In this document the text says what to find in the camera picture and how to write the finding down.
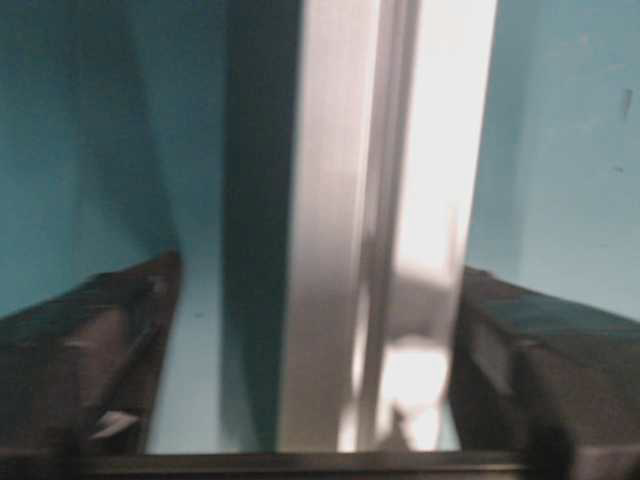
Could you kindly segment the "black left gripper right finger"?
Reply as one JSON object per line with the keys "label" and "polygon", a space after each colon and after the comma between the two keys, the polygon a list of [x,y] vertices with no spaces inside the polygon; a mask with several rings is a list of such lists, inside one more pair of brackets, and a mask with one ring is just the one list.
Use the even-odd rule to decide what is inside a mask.
{"label": "black left gripper right finger", "polygon": [[465,450],[561,479],[639,475],[639,325],[466,268],[449,402]]}

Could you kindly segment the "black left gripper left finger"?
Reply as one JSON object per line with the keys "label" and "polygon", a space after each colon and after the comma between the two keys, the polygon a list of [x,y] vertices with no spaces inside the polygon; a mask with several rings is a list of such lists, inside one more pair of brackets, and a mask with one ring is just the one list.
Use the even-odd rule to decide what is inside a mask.
{"label": "black left gripper left finger", "polygon": [[2,478],[144,454],[180,290],[167,251],[2,316]]}

